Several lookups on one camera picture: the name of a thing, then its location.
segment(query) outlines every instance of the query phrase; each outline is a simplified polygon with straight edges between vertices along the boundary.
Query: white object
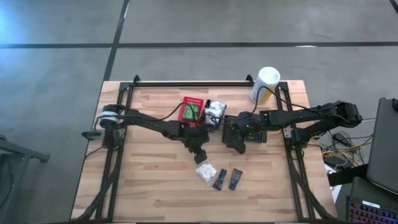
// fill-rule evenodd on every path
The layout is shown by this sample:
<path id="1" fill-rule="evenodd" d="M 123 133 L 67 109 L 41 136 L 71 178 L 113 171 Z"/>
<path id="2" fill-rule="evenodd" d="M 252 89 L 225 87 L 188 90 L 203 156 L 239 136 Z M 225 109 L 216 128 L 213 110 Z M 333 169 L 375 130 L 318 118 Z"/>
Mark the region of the white object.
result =
<path id="1" fill-rule="evenodd" d="M 203 163 L 196 171 L 206 183 L 209 183 L 217 174 L 217 170 L 209 163 Z"/>
<path id="2" fill-rule="evenodd" d="M 205 108 L 206 124 L 216 125 L 214 120 L 218 123 L 220 117 L 222 117 L 226 105 L 220 101 L 211 101 L 209 108 Z"/>
<path id="3" fill-rule="evenodd" d="M 375 207 L 375 208 L 380 208 L 380 205 L 372 203 L 372 202 L 367 202 L 367 201 L 364 201 L 364 200 L 362 201 L 362 204 L 369 205 L 369 206 L 372 206 L 372 207 Z"/>
<path id="4" fill-rule="evenodd" d="M 250 100 L 253 101 L 254 103 L 256 102 L 257 92 L 260 87 L 266 86 L 273 91 L 274 88 L 278 85 L 279 81 L 280 81 L 280 74 L 278 70 L 272 67 L 262 68 L 259 72 L 259 75 L 257 76 L 257 80 L 254 83 L 253 89 L 250 92 Z M 261 88 L 259 93 L 258 103 L 262 101 L 264 95 L 267 95 L 265 98 L 265 100 L 267 100 L 267 98 L 271 94 L 270 92 L 266 94 L 267 91 L 268 90 L 266 88 Z"/>

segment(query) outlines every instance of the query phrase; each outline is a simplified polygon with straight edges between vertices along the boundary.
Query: red basket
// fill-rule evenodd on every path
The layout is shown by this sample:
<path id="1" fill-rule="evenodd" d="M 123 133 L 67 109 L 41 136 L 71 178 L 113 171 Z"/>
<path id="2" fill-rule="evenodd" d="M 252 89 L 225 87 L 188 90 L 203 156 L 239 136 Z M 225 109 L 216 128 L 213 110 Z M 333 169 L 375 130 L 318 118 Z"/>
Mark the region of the red basket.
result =
<path id="1" fill-rule="evenodd" d="M 198 99 L 198 98 L 192 98 L 192 97 L 184 96 L 182 102 L 184 104 L 181 105 L 180 114 L 178 115 L 178 120 L 184 121 L 184 122 L 188 122 L 192 126 L 195 125 L 195 123 L 199 124 L 200 116 L 201 116 L 201 113 L 203 111 L 203 99 Z M 185 106 L 187 105 L 187 103 L 193 103 L 193 104 L 198 105 L 198 109 L 199 109 L 198 121 L 194 122 L 194 121 L 182 118 L 182 115 L 184 114 L 184 109 L 185 109 Z"/>

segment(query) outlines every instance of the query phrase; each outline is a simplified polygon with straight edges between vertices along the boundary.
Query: green item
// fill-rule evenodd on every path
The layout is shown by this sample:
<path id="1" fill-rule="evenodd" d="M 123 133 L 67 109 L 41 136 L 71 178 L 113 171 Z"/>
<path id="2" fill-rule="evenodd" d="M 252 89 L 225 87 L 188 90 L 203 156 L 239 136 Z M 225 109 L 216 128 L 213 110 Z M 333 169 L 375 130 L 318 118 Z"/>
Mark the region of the green item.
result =
<path id="1" fill-rule="evenodd" d="M 185 105 L 184 107 L 184 113 L 182 115 L 183 119 L 187 119 L 190 121 L 198 121 L 198 112 L 199 112 L 199 106 L 194 104 L 194 103 L 188 103 L 187 105 Z"/>

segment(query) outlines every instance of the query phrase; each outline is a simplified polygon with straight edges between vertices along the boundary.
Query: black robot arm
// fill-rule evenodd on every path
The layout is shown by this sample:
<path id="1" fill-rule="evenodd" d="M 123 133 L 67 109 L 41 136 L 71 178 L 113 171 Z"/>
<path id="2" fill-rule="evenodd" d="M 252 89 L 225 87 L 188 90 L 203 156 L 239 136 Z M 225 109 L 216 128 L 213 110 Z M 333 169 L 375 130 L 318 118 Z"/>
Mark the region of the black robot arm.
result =
<path id="1" fill-rule="evenodd" d="M 162 133 L 170 140 L 181 141 L 189 152 L 195 154 L 197 164 L 207 159 L 206 152 L 201 146 L 209 141 L 208 131 L 205 126 L 191 127 L 182 121 L 163 121 L 155 117 L 140 113 L 138 110 L 125 110 L 123 105 L 107 105 L 103 108 L 99 125 L 106 132 L 115 133 L 114 130 L 124 129 L 129 125 L 137 125 Z"/>
<path id="2" fill-rule="evenodd" d="M 244 139 L 259 131 L 278 131 L 296 123 L 317 121 L 306 128 L 291 130 L 292 146 L 305 147 L 312 136 L 336 127 L 353 128 L 361 123 L 362 116 L 356 105 L 337 101 L 323 106 L 306 108 L 297 111 L 267 110 L 259 114 L 241 112 L 231 125 L 226 128 L 227 147 L 234 148 L 243 154 L 246 151 Z"/>

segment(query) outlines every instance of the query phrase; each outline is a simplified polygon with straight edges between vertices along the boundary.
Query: gray floor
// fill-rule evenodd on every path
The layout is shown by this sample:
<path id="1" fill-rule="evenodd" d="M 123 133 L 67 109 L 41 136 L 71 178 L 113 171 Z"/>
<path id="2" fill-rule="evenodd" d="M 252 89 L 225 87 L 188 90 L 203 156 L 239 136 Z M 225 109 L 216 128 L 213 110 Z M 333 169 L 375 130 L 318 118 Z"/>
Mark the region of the gray floor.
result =
<path id="1" fill-rule="evenodd" d="M 3 0 L 0 44 L 111 43 L 122 4 Z M 133 0 L 121 36 L 121 42 L 253 41 L 398 41 L 398 14 L 388 0 Z M 93 120 L 109 52 L 0 49 L 0 133 L 51 153 L 47 164 L 31 162 L 14 223 L 68 220 L 87 145 L 80 133 Z M 273 66 L 285 80 L 305 80 L 311 105 L 350 101 L 372 118 L 380 97 L 398 95 L 396 58 L 398 47 L 119 49 L 110 79 L 241 80 Z M 373 123 L 345 131 L 368 135 Z"/>

